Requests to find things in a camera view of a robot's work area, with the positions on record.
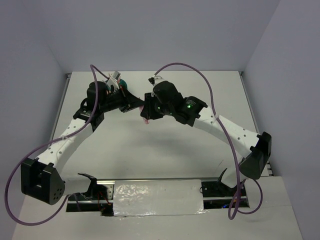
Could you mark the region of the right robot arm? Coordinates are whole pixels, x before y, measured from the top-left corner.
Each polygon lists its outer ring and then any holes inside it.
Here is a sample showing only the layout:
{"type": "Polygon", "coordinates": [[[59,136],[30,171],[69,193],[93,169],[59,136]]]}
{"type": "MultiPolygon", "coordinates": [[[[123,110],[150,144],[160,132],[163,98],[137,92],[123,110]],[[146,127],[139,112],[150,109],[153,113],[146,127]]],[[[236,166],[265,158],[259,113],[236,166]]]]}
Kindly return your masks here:
{"type": "Polygon", "coordinates": [[[246,179],[258,180],[271,156],[272,137],[269,133],[245,129],[214,113],[213,108],[195,96],[183,97],[175,85],[160,76],[149,79],[153,86],[144,95],[144,107],[140,113],[146,120],[173,117],[178,123],[202,130],[231,147],[240,155],[237,166],[227,168],[220,175],[218,192],[230,195],[238,182],[246,179]]]}

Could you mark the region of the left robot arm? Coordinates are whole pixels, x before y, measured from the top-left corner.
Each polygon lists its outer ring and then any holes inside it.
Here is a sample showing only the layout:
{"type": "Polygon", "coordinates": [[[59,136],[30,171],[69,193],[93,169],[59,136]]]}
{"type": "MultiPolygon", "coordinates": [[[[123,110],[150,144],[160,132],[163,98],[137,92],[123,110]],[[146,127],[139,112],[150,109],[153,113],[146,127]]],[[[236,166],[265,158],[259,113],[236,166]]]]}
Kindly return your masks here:
{"type": "Polygon", "coordinates": [[[62,170],[82,142],[102,123],[106,112],[119,109],[126,113],[143,106],[144,101],[123,87],[109,93],[107,84],[102,81],[90,83],[86,94],[69,126],[56,142],[36,158],[27,158],[22,162],[23,194],[49,205],[56,204],[62,196],[78,192],[88,200],[97,196],[95,177],[87,173],[61,177],[62,170]]]}

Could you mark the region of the pink stubby highlighter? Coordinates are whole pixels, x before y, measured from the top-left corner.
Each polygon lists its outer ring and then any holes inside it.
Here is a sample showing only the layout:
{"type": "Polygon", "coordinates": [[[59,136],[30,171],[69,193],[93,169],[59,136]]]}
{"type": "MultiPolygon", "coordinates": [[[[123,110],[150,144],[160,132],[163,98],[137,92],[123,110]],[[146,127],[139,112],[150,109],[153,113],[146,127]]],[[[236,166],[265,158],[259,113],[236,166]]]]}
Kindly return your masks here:
{"type": "Polygon", "coordinates": [[[142,120],[143,122],[148,125],[149,124],[149,120],[147,118],[145,118],[145,115],[144,115],[144,107],[143,106],[140,106],[139,107],[139,111],[140,111],[140,116],[142,117],[142,120]]]}

